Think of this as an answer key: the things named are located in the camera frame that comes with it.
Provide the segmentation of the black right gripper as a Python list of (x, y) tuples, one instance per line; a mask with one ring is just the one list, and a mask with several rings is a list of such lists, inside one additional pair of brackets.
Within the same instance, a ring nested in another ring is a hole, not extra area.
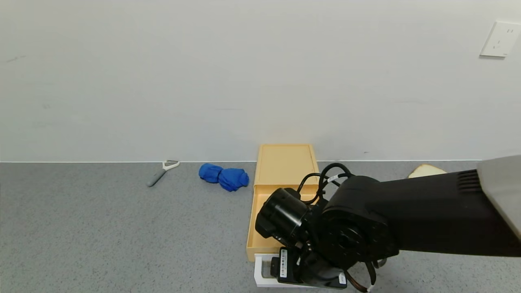
[(316, 254), (309, 248), (282, 247), (279, 257), (271, 258), (270, 275), (286, 284), (319, 284), (317, 274), (311, 270), (315, 262)]

